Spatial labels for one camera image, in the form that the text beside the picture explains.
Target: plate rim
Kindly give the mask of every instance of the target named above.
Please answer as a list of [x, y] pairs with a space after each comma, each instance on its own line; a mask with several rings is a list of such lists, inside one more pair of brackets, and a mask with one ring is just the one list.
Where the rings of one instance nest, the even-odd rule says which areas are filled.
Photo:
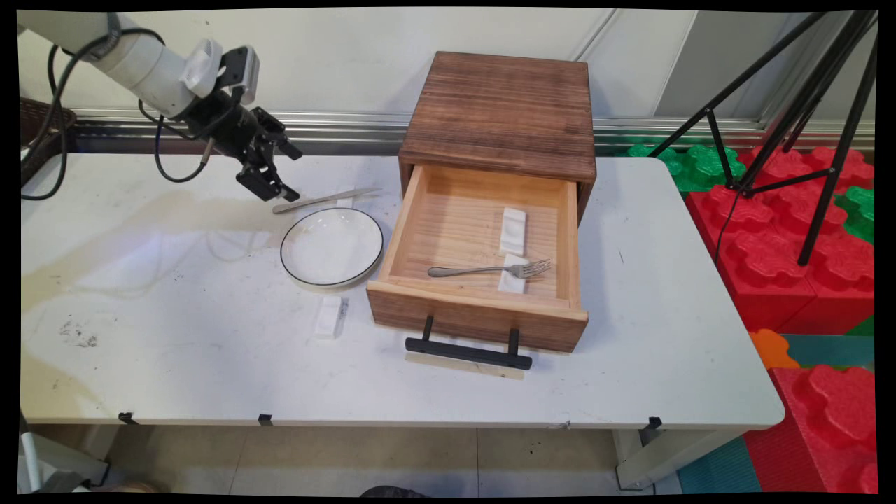
[[[334, 283], [314, 283], [314, 282], [309, 282], [307, 280], [303, 280], [303, 279], [299, 278], [298, 276], [296, 276], [295, 274], [293, 274], [289, 270], [289, 268], [286, 266], [286, 261], [283, 260], [283, 245], [286, 244], [286, 239], [289, 238], [290, 232], [292, 232], [292, 230], [294, 230], [300, 222], [304, 221], [305, 219], [307, 219], [308, 217], [311, 217], [312, 215], [314, 215], [316, 213], [327, 212], [330, 210], [351, 210], [353, 212], [361, 213], [362, 215], [365, 215], [368, 219], [373, 221], [373, 223], [376, 225], [376, 229], [380, 231], [380, 251], [376, 254], [376, 258], [374, 258], [374, 261], [372, 263], [370, 263], [369, 265], [367, 265], [361, 271], [361, 273], [356, 274], [355, 276], [348, 278], [346, 280], [340, 280], [340, 281], [334, 282]], [[309, 213], [305, 217], [302, 217], [301, 219], [299, 219], [298, 221], [293, 223], [293, 225], [289, 226], [289, 229], [286, 231], [286, 234], [283, 235], [283, 240], [280, 241], [280, 264], [283, 266], [283, 269], [286, 270], [286, 273], [289, 274], [289, 276], [295, 278], [299, 282], [304, 283], [305, 285], [312, 285], [314, 287], [335, 287], [335, 286], [339, 286], [339, 285], [342, 285], [342, 284], [345, 284], [348, 282], [352, 282], [352, 281], [356, 280], [358, 277], [360, 277], [361, 275], [369, 272], [370, 269], [372, 267], [374, 267], [374, 265], [376, 265], [376, 262], [380, 260], [380, 257], [383, 256], [384, 242], [385, 242], [385, 237], [383, 236], [383, 227], [380, 226], [380, 223], [377, 222], [376, 219], [374, 219], [373, 215], [371, 215], [367, 212], [364, 212], [363, 210], [358, 210], [357, 208], [351, 208], [351, 207], [347, 207], [347, 206], [333, 206], [332, 208], [322, 208], [321, 210], [315, 210], [314, 212]]]

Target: white table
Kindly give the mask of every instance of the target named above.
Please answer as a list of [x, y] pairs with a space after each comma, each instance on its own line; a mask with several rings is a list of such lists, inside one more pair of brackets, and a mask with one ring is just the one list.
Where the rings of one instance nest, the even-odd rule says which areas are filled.
[[[163, 162], [182, 176], [197, 157]], [[303, 196], [383, 187], [355, 207], [388, 244], [401, 207], [395, 158], [277, 162]], [[55, 197], [22, 202], [31, 422], [131, 412], [150, 424], [257, 425], [270, 414], [274, 425], [612, 429], [620, 483], [634, 488], [784, 417], [660, 161], [598, 158], [579, 230], [590, 323], [571, 354], [521, 348], [534, 361], [526, 372], [408, 354], [404, 338], [419, 335], [374, 325], [363, 283], [340, 293], [339, 337], [313, 336], [322, 294], [286, 274], [279, 246], [323, 206], [273, 215], [234, 180], [238, 168], [216, 156], [175, 185], [150, 155], [73, 154]], [[25, 190], [46, 192], [47, 172]], [[664, 432], [641, 448], [650, 417]]]

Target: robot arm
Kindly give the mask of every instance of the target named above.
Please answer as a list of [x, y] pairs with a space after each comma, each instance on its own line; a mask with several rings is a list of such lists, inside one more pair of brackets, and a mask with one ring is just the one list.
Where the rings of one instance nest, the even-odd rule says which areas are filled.
[[298, 193], [280, 180], [273, 150], [278, 148], [293, 160], [302, 152], [289, 143], [285, 126], [275, 117], [260, 107], [251, 111], [243, 107], [254, 100], [258, 79], [259, 60], [251, 47], [221, 54], [217, 42], [202, 40], [184, 60], [150, 34], [121, 34], [121, 30], [138, 28], [122, 14], [16, 14], [21, 26], [69, 52], [108, 38], [109, 44], [94, 49], [84, 60], [164, 117], [185, 122], [190, 138], [211, 143], [221, 154], [240, 160], [243, 169], [237, 181], [262, 200], [298, 199]]

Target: drawer handle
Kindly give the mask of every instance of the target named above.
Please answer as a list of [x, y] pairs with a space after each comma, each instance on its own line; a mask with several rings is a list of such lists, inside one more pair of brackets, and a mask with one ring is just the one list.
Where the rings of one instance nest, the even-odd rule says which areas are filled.
[[426, 327], [423, 329], [423, 337], [406, 338], [404, 340], [404, 348], [408, 352], [430, 353], [440, 357], [448, 357], [461, 361], [481, 362], [483, 364], [493, 364], [496, 366], [504, 366], [506, 368], [529, 369], [532, 367], [532, 358], [517, 355], [520, 348], [520, 330], [510, 330], [510, 341], [507, 346], [507, 353], [494, 352], [491, 350], [483, 350], [480, 348], [469, 348], [468, 346], [460, 346], [458, 344], [439, 343], [429, 341], [429, 332], [433, 329], [433, 317], [426, 318]]

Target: red foam block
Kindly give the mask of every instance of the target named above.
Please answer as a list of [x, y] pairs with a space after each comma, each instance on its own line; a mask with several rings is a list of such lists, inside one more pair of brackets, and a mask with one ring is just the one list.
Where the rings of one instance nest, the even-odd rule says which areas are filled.
[[762, 491], [877, 493], [874, 374], [770, 369], [784, 421], [744, 435]]
[[[710, 255], [734, 193], [715, 186], [691, 193], [685, 204]], [[781, 332], [785, 322], [814, 297], [806, 268], [797, 266], [797, 248], [771, 224], [774, 212], [758, 198], [739, 198], [719, 254], [719, 275], [748, 331]]]
[[[828, 169], [833, 164], [835, 152], [836, 149], [829, 147], [815, 147], [804, 157], [804, 161], [812, 169]], [[865, 162], [865, 156], [861, 152], [849, 149], [835, 192], [841, 194], [853, 186], [872, 188], [874, 186], [874, 166]]]
[[[750, 164], [756, 159], [756, 154], [762, 149], [762, 146], [753, 148], [747, 159]], [[812, 167], [803, 162], [803, 154], [797, 151], [783, 152], [781, 147], [776, 148], [772, 153], [759, 175], [756, 176], [754, 187], [761, 187], [788, 178], [799, 177], [813, 171]]]
[[[756, 197], [774, 211], [771, 221], [775, 228], [785, 235], [792, 235], [793, 239], [799, 240], [800, 246], [802, 246], [803, 240], [809, 233], [809, 225], [815, 215], [815, 208], [822, 197], [822, 186], [802, 182], [760, 193]], [[824, 214], [824, 221], [822, 221], [821, 234], [845, 234], [843, 222], [846, 222], [848, 217], [846, 210], [833, 204], [833, 198], [828, 203], [828, 210]]]
[[874, 314], [874, 245], [863, 239], [845, 232], [820, 235], [806, 279], [815, 299], [784, 324], [783, 333], [844, 335]]

